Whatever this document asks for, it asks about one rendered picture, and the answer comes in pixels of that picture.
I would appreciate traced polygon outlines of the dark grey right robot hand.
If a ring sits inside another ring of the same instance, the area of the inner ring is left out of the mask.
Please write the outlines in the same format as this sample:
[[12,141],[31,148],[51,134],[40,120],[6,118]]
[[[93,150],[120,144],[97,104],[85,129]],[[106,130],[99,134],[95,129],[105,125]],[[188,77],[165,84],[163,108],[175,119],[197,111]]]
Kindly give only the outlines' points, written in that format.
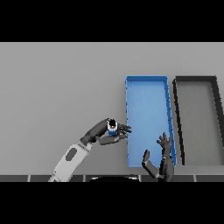
[[142,167],[159,182],[172,182],[174,174],[173,157],[170,155],[172,138],[167,137],[165,133],[159,137],[157,143],[162,147],[162,157],[160,167],[157,168],[150,161],[150,152],[146,150],[143,154]]

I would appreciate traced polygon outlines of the dark grey bin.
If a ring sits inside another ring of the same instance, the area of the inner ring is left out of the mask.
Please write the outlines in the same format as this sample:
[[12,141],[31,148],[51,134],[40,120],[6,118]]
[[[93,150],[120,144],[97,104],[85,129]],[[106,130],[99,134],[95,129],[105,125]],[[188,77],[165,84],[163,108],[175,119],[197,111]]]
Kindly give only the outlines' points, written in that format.
[[224,165],[224,114],[216,76],[173,82],[182,165]]

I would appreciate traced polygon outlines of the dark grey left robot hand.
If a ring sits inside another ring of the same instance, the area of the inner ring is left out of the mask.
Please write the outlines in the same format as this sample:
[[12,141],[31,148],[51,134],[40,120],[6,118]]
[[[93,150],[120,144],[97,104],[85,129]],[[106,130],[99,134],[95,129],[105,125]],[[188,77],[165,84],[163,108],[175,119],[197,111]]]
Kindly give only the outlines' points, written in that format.
[[87,145],[88,143],[93,144],[96,142],[99,142],[100,145],[106,145],[106,144],[115,144],[122,139],[127,139],[128,138],[127,134],[131,133],[131,127],[126,124],[121,124],[117,122],[117,134],[115,136],[110,136],[108,133],[109,119],[112,118],[106,118],[98,122],[80,139],[80,141],[84,145]]

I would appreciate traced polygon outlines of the blue bin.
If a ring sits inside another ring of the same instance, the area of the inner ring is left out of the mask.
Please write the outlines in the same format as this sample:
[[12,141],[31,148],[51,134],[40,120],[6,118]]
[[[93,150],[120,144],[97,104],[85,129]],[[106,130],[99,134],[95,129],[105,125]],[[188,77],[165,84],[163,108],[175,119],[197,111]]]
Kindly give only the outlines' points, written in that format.
[[166,134],[171,137],[170,155],[177,163],[172,122],[172,106],[166,75],[127,75],[126,123],[128,134],[128,167],[142,166],[143,155],[150,152],[150,161],[160,166],[162,147],[157,143]]

